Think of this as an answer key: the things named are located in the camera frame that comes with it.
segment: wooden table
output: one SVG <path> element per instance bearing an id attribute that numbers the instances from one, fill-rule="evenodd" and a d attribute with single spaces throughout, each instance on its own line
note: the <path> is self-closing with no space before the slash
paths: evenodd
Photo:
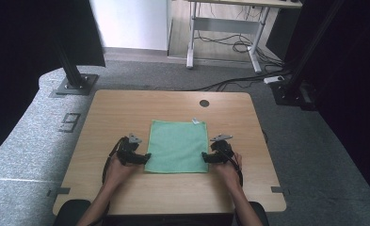
<path id="1" fill-rule="evenodd" d="M 201 100 L 209 106 L 200 105 Z M 137 153 L 147 152 L 152 120 L 191 121 L 207 124 L 208 137 L 232 135 L 228 141 L 243 156 L 244 190 L 249 201 L 266 211 L 283 211 L 280 186 L 265 145 L 251 98 L 238 92 L 180 92 L 99 90 L 76 144 L 57 196 L 58 213 L 67 200 L 93 201 L 102 185 L 105 160 L 119 138 L 134 133 L 143 139 Z M 156 174 L 140 168 L 116 193 L 110 215 L 231 213 L 232 201 L 220 178 L 208 173 Z"/>
<path id="2" fill-rule="evenodd" d="M 218 31 L 229 33 L 252 34 L 254 40 L 252 45 L 248 47 L 249 57 L 251 58 L 252 66 L 256 73 L 261 73 L 261 67 L 255 51 L 258 47 L 258 42 L 261 38 L 262 31 L 265 27 L 267 14 L 270 8 L 301 8 L 302 4 L 298 1 L 296 3 L 280 0 L 187 0 L 191 2 L 191 15 L 190 15 L 190 42 L 187 47 L 187 62 L 188 69 L 193 68 L 194 56 L 194 31 Z M 214 3 L 226 5 L 241 5 L 241 6 L 255 6 L 263 7 L 263 12 L 258 22 L 240 21 L 240 20 L 222 20 L 216 18 L 202 18 L 196 14 L 197 3 Z"/>

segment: desk leg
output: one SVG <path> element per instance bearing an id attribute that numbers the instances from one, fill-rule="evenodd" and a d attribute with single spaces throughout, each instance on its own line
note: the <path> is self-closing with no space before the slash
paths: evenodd
<path id="1" fill-rule="evenodd" d="M 197 3 L 192 2 L 191 5 L 193 6 L 193 10 L 191 11 L 190 15 L 190 43 L 187 47 L 187 64 L 186 67 L 188 69 L 193 68 L 193 54 L 194 54 L 194 23 L 196 20 L 196 7 Z"/>
<path id="2" fill-rule="evenodd" d="M 254 71 L 256 73 L 261 73 L 262 72 L 261 67 L 259 65 L 259 62 L 258 62 L 258 58 L 255 55 L 255 50 L 258 47 L 258 42 L 259 42 L 259 40 L 261 38 L 262 31 L 264 30 L 264 26 L 265 26 L 265 22 L 266 22 L 266 17 L 267 17 L 267 14 L 269 13 L 269 10 L 270 10 L 269 7 L 265 7 L 264 8 L 264 11 L 262 13 L 262 18 L 261 18 L 260 24 L 258 26 L 257 33 L 255 34 L 254 42 L 252 43 L 252 46 L 250 46 L 248 48 L 249 49 L 249 57 L 251 58 L 252 65 L 254 66 Z"/>

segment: white wall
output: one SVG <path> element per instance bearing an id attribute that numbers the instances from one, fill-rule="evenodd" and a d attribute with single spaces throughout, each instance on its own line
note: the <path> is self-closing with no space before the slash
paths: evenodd
<path id="1" fill-rule="evenodd" d="M 170 0 L 90 0 L 103 47 L 168 50 Z"/>

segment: hand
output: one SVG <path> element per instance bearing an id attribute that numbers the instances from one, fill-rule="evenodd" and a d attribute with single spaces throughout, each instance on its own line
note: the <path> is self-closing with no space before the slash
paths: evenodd
<path id="1" fill-rule="evenodd" d="M 242 168 L 241 155 L 239 153 L 234 153 L 232 160 L 238 163 L 240 169 Z M 223 179 L 226 187 L 232 191 L 233 189 L 241 187 L 240 178 L 230 161 L 226 163 L 213 164 L 214 169 L 217 171 L 217 174 Z"/>
<path id="2" fill-rule="evenodd" d="M 105 175 L 104 186 L 112 187 L 115 190 L 138 168 L 139 165 L 136 164 L 126 164 L 124 166 L 118 159 L 117 153 L 115 153 L 111 157 L 110 164 Z"/>

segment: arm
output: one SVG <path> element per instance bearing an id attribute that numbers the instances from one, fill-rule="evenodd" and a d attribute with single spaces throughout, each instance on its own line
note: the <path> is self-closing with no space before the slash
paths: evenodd
<path id="1" fill-rule="evenodd" d="M 105 176 L 105 183 L 100 188 L 97 197 L 81 217 L 77 226 L 89 225 L 97 220 L 105 211 L 115 190 L 136 170 L 138 165 L 124 166 L 117 155 L 111 157 L 110 165 Z"/>
<path id="2" fill-rule="evenodd" d="M 235 161 L 235 159 L 237 159 L 241 169 L 241 155 L 234 153 L 233 160 Z M 237 215 L 239 216 L 242 225 L 262 226 L 261 220 L 258 218 L 254 209 L 252 209 L 246 195 L 244 194 L 237 172 L 235 171 L 232 163 L 228 161 L 225 164 L 214 164 L 213 166 L 222 178 L 232 197 Z"/>

